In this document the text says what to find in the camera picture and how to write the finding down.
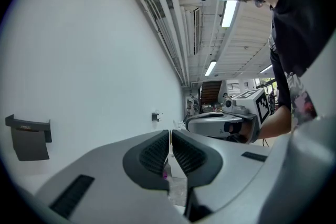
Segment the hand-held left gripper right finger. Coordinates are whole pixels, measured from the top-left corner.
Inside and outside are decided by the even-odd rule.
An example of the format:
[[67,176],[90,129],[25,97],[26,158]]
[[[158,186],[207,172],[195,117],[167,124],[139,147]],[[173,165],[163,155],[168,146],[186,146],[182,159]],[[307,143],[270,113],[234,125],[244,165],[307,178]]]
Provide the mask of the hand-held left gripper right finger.
[[172,223],[258,223],[266,192],[254,181],[269,149],[174,130],[172,150],[187,180],[185,211],[173,209]]

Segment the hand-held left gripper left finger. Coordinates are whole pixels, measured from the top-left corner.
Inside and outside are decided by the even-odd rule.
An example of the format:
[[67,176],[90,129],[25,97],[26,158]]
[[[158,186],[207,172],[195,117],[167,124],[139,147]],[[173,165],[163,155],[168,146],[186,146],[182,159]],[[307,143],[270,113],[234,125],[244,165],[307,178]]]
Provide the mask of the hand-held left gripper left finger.
[[187,223],[163,178],[169,132],[97,147],[52,176],[36,198],[71,223]]

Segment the person's right hand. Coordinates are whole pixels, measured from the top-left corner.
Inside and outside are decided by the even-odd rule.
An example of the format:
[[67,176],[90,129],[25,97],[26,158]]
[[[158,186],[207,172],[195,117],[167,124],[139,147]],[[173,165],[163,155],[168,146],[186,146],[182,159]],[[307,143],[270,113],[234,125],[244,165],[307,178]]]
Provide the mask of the person's right hand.
[[235,143],[247,143],[251,132],[251,122],[226,122],[224,131],[229,133],[226,140]]

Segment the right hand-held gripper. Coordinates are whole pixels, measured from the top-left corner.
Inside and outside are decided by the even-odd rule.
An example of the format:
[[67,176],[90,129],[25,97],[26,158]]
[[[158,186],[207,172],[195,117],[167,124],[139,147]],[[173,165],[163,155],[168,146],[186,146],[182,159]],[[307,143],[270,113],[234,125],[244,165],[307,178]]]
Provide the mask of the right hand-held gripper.
[[220,112],[207,112],[190,117],[185,122],[189,132],[226,141],[226,122],[251,122],[247,143],[253,143],[270,115],[266,93],[263,89],[248,90],[236,97],[226,98]]

